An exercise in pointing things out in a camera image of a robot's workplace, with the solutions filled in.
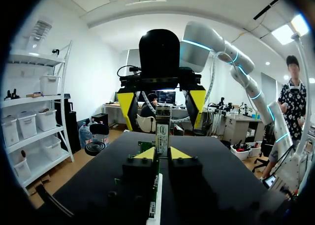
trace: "black work surface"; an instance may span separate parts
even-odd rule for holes
[[[75,213],[84,210],[89,202],[103,205],[107,193],[122,175],[122,164],[129,154],[139,150],[138,141],[152,141],[154,134],[125,132],[106,149],[88,162],[54,197]],[[267,189],[218,139],[212,137],[171,136],[170,145],[190,156],[198,156],[203,175],[218,197],[218,207],[241,210],[259,200]],[[168,162],[161,160],[163,174],[161,224],[180,224],[174,195],[168,178]],[[48,207],[39,208],[47,212]]]

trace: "plastic bin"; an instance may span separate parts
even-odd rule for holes
[[[61,150],[61,140],[58,139],[57,137],[50,135],[48,137],[45,137],[41,140],[39,140],[40,145],[44,149],[47,157],[51,161],[55,161],[62,155],[62,150]]]
[[[19,162],[18,164],[14,165],[14,169],[15,169],[16,173],[18,174],[18,177],[22,181],[26,181],[27,179],[29,179],[32,176],[32,173],[31,173],[31,170],[28,166],[26,158],[22,162]]]
[[[246,144],[248,144],[249,146],[255,146],[256,143],[260,143],[260,142],[250,142],[250,143],[246,143]],[[260,153],[260,150],[261,150],[261,147],[259,147],[259,148],[251,148],[251,152],[248,155],[248,158],[257,157],[259,155],[259,153]]]
[[[12,116],[7,116],[6,118],[2,118],[1,120],[1,126],[6,148],[20,141],[18,130],[16,127],[16,120],[17,119]]]
[[[232,146],[231,146],[231,152],[232,152],[232,154],[234,154],[236,157],[238,157],[241,161],[247,159],[248,155],[250,154],[250,151],[237,152]]]
[[[36,113],[34,111],[22,112],[18,115],[18,120],[21,128],[23,138],[30,138],[37,134],[36,122],[35,122]]]
[[[55,96],[58,94],[60,77],[45,75],[40,78],[40,91],[44,96]]]
[[[36,113],[36,124],[42,131],[51,130],[56,127],[56,109],[49,109],[47,112]]]

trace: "man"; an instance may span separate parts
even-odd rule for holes
[[[289,128],[293,145],[296,147],[297,141],[301,139],[302,126],[305,120],[306,88],[299,78],[300,67],[296,57],[289,55],[286,58],[286,64],[291,74],[291,79],[288,84],[283,86],[278,98],[278,104],[283,112],[287,127]],[[263,172],[262,179],[269,176],[271,169],[276,165],[277,161],[278,148],[275,144],[269,155],[269,163]]]
[[[155,109],[158,104],[158,97],[156,94],[151,93],[147,96],[148,100],[150,101],[152,107]],[[148,118],[148,117],[156,117],[155,114],[151,111],[149,106],[146,104],[146,102],[143,103],[141,113],[141,117]]]

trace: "white chair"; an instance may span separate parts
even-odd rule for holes
[[[142,131],[147,133],[156,132],[156,119],[154,117],[144,118],[137,114],[137,121]]]

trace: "floral shirt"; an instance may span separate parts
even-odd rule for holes
[[[302,136],[302,129],[298,124],[298,119],[306,113],[306,88],[301,82],[301,89],[299,94],[292,94],[289,86],[294,86],[292,80],[284,85],[278,102],[281,104],[287,103],[287,111],[283,114],[287,127],[289,128],[291,138],[293,140],[300,140]]]

